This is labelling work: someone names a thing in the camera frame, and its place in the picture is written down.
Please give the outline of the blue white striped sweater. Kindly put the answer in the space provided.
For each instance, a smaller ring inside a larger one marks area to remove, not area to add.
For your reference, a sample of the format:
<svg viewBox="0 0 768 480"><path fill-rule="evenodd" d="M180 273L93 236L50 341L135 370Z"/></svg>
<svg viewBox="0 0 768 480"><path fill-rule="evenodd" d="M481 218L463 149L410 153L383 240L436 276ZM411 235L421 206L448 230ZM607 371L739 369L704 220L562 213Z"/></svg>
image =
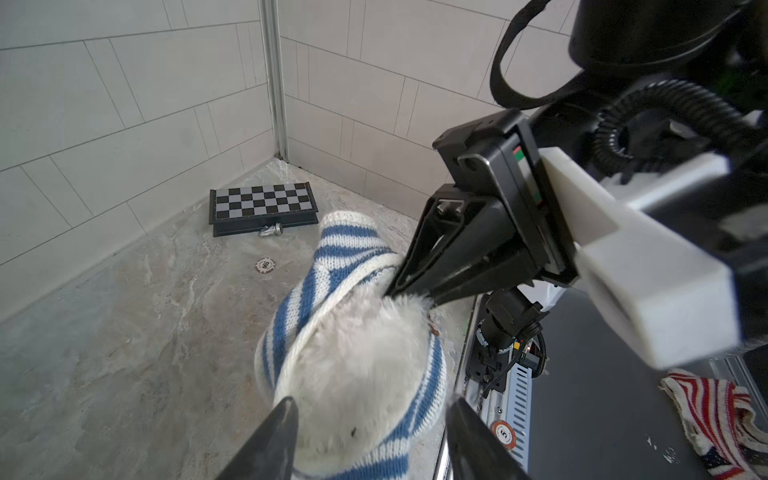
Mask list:
<svg viewBox="0 0 768 480"><path fill-rule="evenodd" d="M259 340L262 396L298 408L298 477L405 479L413 444L442 412L447 366L432 304L386 293L401 262L371 217L327 214L307 275Z"/></svg>

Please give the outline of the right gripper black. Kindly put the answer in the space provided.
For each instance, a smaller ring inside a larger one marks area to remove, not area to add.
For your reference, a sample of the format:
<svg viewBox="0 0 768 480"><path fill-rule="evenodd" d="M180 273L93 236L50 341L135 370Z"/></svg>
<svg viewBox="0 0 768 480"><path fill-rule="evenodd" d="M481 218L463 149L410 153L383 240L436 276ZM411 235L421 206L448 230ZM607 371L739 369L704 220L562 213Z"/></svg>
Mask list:
<svg viewBox="0 0 768 480"><path fill-rule="evenodd" d="M428 199L387 297L439 306L536 280L577 282L574 240L534 133L522 113L507 110L434 141L452 183Z"/></svg>

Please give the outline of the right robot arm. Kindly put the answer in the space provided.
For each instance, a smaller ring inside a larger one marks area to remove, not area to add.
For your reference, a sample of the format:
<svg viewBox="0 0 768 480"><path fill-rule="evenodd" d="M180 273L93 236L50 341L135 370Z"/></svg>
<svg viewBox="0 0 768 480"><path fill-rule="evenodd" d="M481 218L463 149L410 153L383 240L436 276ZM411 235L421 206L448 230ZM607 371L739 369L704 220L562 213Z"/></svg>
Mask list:
<svg viewBox="0 0 768 480"><path fill-rule="evenodd" d="M434 141L451 176L388 295L441 305L582 280L607 324L666 369L767 340L767 5L584 1L578 74L532 98L491 62L497 113Z"/></svg>

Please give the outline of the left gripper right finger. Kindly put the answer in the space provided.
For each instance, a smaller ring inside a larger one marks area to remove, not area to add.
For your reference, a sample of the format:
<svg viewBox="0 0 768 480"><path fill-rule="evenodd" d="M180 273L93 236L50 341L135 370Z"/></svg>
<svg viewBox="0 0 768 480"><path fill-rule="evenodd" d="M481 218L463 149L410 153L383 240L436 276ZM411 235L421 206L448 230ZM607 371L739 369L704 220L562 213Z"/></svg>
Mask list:
<svg viewBox="0 0 768 480"><path fill-rule="evenodd" d="M446 433L454 479L530 479L460 395L447 403Z"/></svg>

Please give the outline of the white teddy bear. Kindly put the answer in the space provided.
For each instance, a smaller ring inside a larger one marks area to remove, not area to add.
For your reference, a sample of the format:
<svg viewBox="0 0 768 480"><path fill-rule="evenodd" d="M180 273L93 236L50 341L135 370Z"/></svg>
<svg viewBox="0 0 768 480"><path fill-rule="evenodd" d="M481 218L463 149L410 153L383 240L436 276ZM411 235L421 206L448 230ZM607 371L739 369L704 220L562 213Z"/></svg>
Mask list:
<svg viewBox="0 0 768 480"><path fill-rule="evenodd" d="M283 364L276 396L299 410L294 465L340 473L404 419L428 367L429 300L354 288L306 326Z"/></svg>

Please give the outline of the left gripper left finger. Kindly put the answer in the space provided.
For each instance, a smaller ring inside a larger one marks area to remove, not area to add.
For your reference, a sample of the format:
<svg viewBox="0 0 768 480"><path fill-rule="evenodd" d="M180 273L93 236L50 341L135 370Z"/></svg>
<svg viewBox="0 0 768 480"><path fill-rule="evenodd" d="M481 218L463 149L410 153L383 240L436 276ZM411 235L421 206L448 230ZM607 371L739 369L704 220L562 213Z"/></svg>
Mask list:
<svg viewBox="0 0 768 480"><path fill-rule="evenodd" d="M292 478L299 410L284 397L239 449L216 480L288 480Z"/></svg>

